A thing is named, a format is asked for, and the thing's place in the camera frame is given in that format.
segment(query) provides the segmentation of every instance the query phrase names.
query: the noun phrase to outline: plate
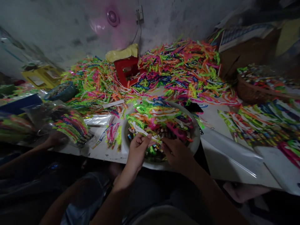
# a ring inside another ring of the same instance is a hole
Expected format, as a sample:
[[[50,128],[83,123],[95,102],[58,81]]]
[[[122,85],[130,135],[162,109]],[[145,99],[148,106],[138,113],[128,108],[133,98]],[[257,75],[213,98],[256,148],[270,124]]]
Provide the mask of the plate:
[[[195,155],[195,153],[198,150],[199,144],[200,144],[200,130],[199,130],[199,126],[198,126],[196,119],[186,108],[182,107],[181,105],[178,105],[177,103],[169,102],[169,101],[165,101],[165,102],[167,102],[170,106],[172,106],[174,108],[180,109],[180,111],[184,112],[186,115],[188,115],[192,119],[193,129],[191,131],[191,136],[192,136],[193,142],[190,142],[189,145],[187,146],[187,148],[190,149],[190,151],[193,153],[193,155]],[[124,124],[122,126],[121,136],[122,136],[122,144],[124,145],[126,152],[129,152],[129,146],[130,146],[130,142],[127,137],[129,127],[130,127],[130,124],[128,123],[128,119],[125,119]],[[146,167],[149,169],[154,169],[154,170],[172,170],[168,161],[151,162],[151,161],[145,159],[145,161],[143,163],[143,167]]]

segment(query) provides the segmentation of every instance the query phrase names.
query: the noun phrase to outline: human hand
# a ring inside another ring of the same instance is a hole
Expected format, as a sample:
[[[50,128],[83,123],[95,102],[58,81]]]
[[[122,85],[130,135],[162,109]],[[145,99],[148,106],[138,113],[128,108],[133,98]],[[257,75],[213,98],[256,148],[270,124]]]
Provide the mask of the human hand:
[[[182,175],[188,178],[193,176],[198,163],[191,151],[178,138],[176,140],[162,138],[162,141],[162,149],[169,164]]]
[[[67,136],[61,132],[55,132],[53,134],[50,134],[48,139],[44,142],[44,145],[47,148],[53,148],[58,145],[62,145],[65,141]]]
[[[148,147],[155,144],[152,139],[152,134],[143,137],[138,133],[130,143],[129,155],[126,166],[136,175],[142,168],[145,151]]]

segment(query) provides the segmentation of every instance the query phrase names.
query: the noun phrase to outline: dark blue container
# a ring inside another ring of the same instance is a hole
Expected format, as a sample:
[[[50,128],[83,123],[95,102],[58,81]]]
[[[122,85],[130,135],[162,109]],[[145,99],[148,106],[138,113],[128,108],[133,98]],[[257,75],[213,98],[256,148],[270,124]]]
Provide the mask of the dark blue container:
[[[58,85],[57,87],[53,88],[51,91],[48,92],[48,94],[44,97],[44,100],[47,101],[56,101],[56,100],[61,100],[63,102],[67,102],[71,100],[75,94],[76,94],[76,87],[74,86],[72,81],[68,81],[69,86],[63,90],[62,92],[58,93],[55,96],[49,97],[51,93],[53,93],[59,86],[64,85],[65,83],[62,83]]]
[[[24,113],[24,110],[21,110],[21,108],[25,108],[31,105],[36,105],[36,104],[42,104],[43,101],[41,98],[37,95],[31,95],[19,100],[16,100],[14,102],[8,103],[6,105],[3,105],[0,107],[0,111],[10,113],[10,114],[15,114],[19,115]]]

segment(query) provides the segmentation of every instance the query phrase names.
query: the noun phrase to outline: white wall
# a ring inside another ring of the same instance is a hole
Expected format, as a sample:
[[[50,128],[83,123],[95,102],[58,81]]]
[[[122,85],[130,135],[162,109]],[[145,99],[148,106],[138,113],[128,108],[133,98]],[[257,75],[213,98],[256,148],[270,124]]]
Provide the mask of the white wall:
[[[124,0],[143,7],[140,53],[183,38],[206,38],[240,1]],[[10,0],[0,7],[0,26],[20,41],[27,53],[64,69],[84,58],[104,58],[110,41],[98,38],[89,25],[92,12],[85,0]],[[20,62],[0,50],[0,71],[17,76]]]

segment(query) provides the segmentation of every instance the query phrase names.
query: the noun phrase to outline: fan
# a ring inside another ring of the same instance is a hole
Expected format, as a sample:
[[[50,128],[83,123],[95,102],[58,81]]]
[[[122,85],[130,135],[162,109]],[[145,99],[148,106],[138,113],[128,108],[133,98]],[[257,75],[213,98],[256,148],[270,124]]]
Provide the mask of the fan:
[[[128,47],[135,38],[137,25],[133,5],[128,0],[92,2],[99,16],[90,18],[91,28],[101,40],[111,43],[114,50]]]

